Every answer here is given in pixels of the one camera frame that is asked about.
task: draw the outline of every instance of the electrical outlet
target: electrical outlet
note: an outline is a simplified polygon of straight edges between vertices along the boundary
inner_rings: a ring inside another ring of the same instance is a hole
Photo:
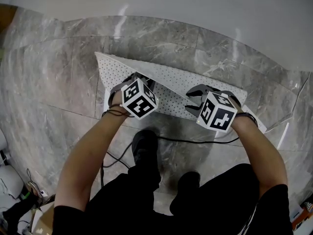
[[[41,193],[42,197],[48,197],[48,194],[45,193],[45,191],[41,190],[40,193]]]

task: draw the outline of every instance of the forearm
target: forearm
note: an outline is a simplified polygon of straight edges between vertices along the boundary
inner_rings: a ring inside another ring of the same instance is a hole
[[[251,119],[237,117],[232,123],[260,182],[260,196],[269,188],[287,184],[285,164],[277,149]]]
[[[126,116],[105,114],[76,144],[69,155],[60,175],[57,188],[56,206],[67,205],[84,209],[89,201],[90,189],[101,167],[104,156],[117,130],[126,119]],[[68,203],[67,194],[77,194],[73,203]],[[77,207],[78,199],[84,199],[83,204]]]

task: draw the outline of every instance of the person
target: person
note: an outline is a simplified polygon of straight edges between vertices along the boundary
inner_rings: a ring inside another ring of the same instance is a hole
[[[135,166],[120,174],[90,199],[90,190],[106,151],[127,118],[118,91],[110,113],[77,143],[60,175],[55,198],[53,234],[206,232],[208,234],[292,234],[289,219],[287,173],[282,157],[248,117],[236,117],[238,134],[250,164],[239,164],[200,187],[200,175],[191,171],[178,182],[170,205],[173,216],[153,210],[161,180],[157,166],[157,137],[148,130],[133,139]]]

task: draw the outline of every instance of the perforated board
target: perforated board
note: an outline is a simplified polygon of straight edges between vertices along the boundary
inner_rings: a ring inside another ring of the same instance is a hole
[[[196,120],[197,118],[185,110],[185,105],[199,105],[199,100],[188,98],[185,94],[189,89],[198,84],[206,84],[219,90],[233,92],[243,104],[246,100],[246,91],[226,83],[197,75],[176,68],[125,59],[114,55],[96,52],[99,72],[106,90],[121,83],[135,71],[156,81],[154,93],[159,98],[157,112],[180,118]]]

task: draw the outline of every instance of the black shoe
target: black shoe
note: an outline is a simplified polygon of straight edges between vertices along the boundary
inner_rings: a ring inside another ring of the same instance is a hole
[[[178,193],[191,192],[200,187],[200,174],[195,171],[185,173],[179,180],[177,185]]]
[[[153,131],[142,130],[133,138],[132,151],[135,164],[157,166],[157,136]]]

